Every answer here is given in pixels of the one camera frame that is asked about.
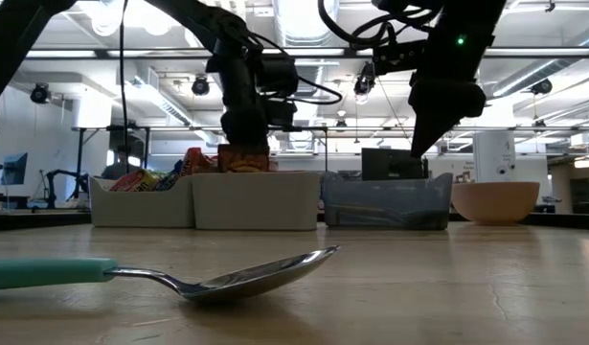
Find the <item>bowl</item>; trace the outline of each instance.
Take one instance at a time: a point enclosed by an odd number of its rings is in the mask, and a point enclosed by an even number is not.
[[[536,204],[538,182],[455,184],[451,201],[464,218],[486,225],[514,224]]]

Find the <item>storage bin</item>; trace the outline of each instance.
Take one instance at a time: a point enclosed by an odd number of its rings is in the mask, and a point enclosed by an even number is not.
[[[335,172],[323,176],[328,226],[443,230],[449,222],[453,176],[436,179],[344,181]]]
[[[312,172],[194,175],[196,228],[315,230],[320,177]]]
[[[192,177],[164,192],[109,192],[90,179],[92,224],[109,227],[194,226]]]

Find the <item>ceiling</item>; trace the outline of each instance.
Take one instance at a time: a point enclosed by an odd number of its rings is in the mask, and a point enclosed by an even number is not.
[[[306,20],[314,11],[315,0],[297,0],[301,3],[300,13],[289,12],[285,20],[295,21],[296,25],[304,26]],[[204,0],[205,3],[218,4],[233,11],[238,11],[245,17],[247,26],[254,32],[278,40],[275,28],[275,17],[272,1],[270,0]],[[555,1],[556,8],[552,12],[545,12],[547,0],[509,0],[507,9],[501,18],[496,31],[494,46],[501,47],[559,47],[569,46],[573,39],[577,39],[583,32],[589,30],[589,0]],[[95,33],[89,12],[94,2],[78,2],[71,10],[55,16],[34,49],[117,49],[119,47],[118,34],[101,36]],[[359,25],[382,13],[371,5],[370,0],[341,0],[337,15],[337,23],[346,31],[352,32]],[[415,30],[406,30],[399,37],[400,41],[424,38],[425,34]],[[328,44],[331,47],[346,46],[345,42],[333,37]],[[185,29],[173,26],[166,34],[149,34],[143,27],[126,26],[125,47],[127,49],[154,48],[190,48],[189,40],[185,38]],[[410,91],[408,80],[410,72],[393,73],[379,79],[376,87],[369,94],[368,102],[357,104],[352,92],[352,81],[368,57],[360,58],[325,58],[321,79],[323,85],[340,91],[345,99],[335,105],[320,106],[312,111],[309,117],[310,125],[326,124],[334,126],[338,110],[345,110],[344,118],[349,126],[377,127],[413,126],[415,113],[407,104]],[[530,58],[500,58],[484,59],[479,69],[479,82],[485,89],[491,87],[527,66],[539,63]],[[27,60],[20,71],[32,72],[67,72],[79,73],[91,81],[99,84],[106,93],[117,102],[119,100],[119,86],[115,77],[117,71],[116,60]],[[188,113],[195,124],[203,126],[219,126],[222,113],[221,91],[217,84],[211,81],[211,92],[206,96],[195,96],[191,91],[194,76],[203,73],[205,61],[199,59],[143,59],[129,61],[126,70],[132,73],[144,74],[151,68],[160,77],[159,86],[163,93],[168,94],[177,106]],[[537,96],[535,105],[531,93],[516,92],[510,96],[513,103],[515,122],[529,125],[536,116],[547,116],[548,126],[574,126],[585,122],[589,125],[589,59],[579,60],[570,67],[558,71],[549,77],[554,84],[552,93]],[[326,97],[321,93],[315,97]],[[168,116],[156,106],[143,98],[128,97],[131,106],[131,117],[139,124],[164,126],[172,124]],[[569,110],[576,110],[563,115],[556,120],[552,117]],[[474,119],[465,119],[463,126],[475,125]],[[377,136],[377,133],[355,133],[353,130],[338,133],[340,136],[366,135]],[[402,132],[381,134],[385,136],[403,136]],[[561,131],[548,138],[564,138],[571,135],[568,131]]]

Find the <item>green light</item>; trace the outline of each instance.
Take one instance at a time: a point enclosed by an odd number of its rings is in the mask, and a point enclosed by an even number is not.
[[[456,44],[464,45],[465,41],[466,41],[466,36],[461,34],[460,36],[458,36],[458,39],[456,39]]]

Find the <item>white bin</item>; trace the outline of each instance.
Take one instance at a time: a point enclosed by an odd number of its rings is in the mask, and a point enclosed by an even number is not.
[[[194,227],[192,177],[164,192],[109,192],[90,179],[92,224],[108,227]]]
[[[200,173],[193,197],[197,229],[315,230],[320,174]]]

